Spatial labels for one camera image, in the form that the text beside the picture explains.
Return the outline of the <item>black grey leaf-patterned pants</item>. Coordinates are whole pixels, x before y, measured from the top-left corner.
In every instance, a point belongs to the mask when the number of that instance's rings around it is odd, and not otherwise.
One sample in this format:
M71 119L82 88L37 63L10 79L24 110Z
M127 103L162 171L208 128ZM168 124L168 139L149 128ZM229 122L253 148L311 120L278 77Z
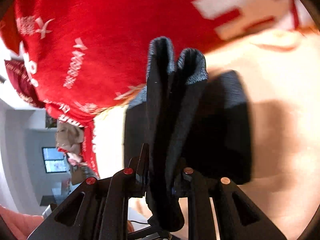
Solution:
M184 167L238 185L251 179L248 98L239 74L229 70L210 79L199 50L186 48L175 58L169 38L153 39L146 85L126 111L125 160L137 156L144 143L150 146L151 223L178 231L184 217L172 188Z

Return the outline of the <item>grey-brown crumpled cloth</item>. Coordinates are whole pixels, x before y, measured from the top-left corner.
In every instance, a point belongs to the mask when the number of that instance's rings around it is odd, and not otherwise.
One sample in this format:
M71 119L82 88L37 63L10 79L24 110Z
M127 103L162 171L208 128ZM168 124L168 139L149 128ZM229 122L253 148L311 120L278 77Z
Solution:
M81 128L69 123L58 122L55 140L57 148L79 155L84 141L84 132Z

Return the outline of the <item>red blanket with white text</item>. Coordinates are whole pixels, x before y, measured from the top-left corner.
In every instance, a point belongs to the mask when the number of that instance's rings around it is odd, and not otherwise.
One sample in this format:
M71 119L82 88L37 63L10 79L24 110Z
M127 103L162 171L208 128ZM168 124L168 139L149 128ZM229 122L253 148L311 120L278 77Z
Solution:
M319 36L298 0L14 0L1 38L40 100L97 132L97 169L123 164L127 101L146 83L156 37L204 53L212 76L234 69L253 116L254 175L319 165Z

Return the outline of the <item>wall-mounted screen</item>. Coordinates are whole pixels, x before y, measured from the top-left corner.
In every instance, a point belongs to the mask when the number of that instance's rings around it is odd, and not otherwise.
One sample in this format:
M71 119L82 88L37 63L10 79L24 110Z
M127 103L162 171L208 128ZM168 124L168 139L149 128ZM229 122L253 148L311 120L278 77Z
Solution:
M62 152L55 147L43 147L42 155L46 173L66 173L68 164Z

